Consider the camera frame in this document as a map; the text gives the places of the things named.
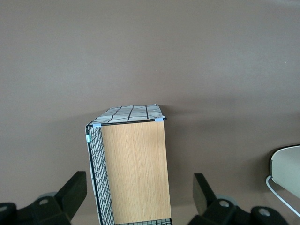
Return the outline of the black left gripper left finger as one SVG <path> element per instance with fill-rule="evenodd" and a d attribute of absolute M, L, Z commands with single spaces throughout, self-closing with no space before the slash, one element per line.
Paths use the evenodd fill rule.
<path fill-rule="evenodd" d="M 0 204 L 2 225 L 70 225 L 87 195 L 85 171 L 77 171 L 53 196 L 42 196 L 17 209 L 13 202 Z"/>

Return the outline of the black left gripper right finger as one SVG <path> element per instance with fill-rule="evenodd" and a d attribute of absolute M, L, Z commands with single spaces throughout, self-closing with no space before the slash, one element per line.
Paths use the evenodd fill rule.
<path fill-rule="evenodd" d="M 288 222 L 276 210 L 255 206 L 250 212 L 242 210 L 230 200 L 217 198 L 205 176 L 193 176 L 193 199 L 198 214 L 190 225 L 286 225 Z"/>

